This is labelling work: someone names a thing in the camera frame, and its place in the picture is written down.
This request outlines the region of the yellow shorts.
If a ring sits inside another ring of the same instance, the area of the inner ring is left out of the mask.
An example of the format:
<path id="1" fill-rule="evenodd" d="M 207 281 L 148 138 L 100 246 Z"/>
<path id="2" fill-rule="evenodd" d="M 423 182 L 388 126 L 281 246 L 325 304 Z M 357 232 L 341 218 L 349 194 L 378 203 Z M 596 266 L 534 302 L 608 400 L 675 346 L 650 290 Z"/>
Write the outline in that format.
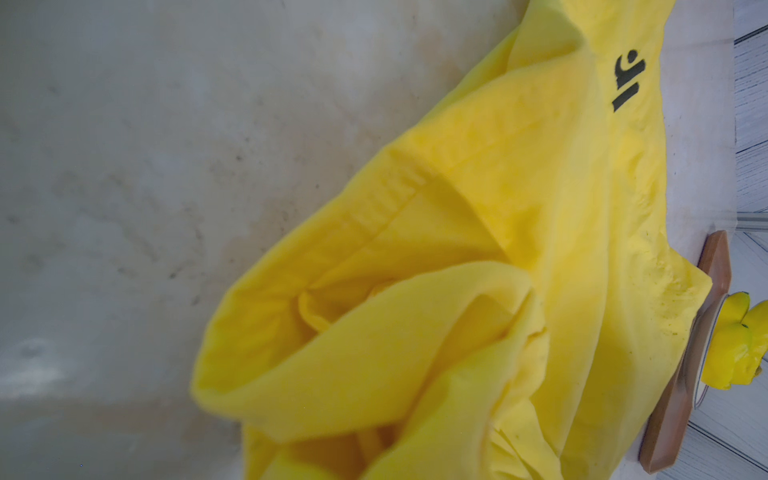
<path id="1" fill-rule="evenodd" d="M 191 393 L 249 479 L 607 479 L 710 278 L 669 244 L 669 1 L 520 24 L 225 294 Z"/>

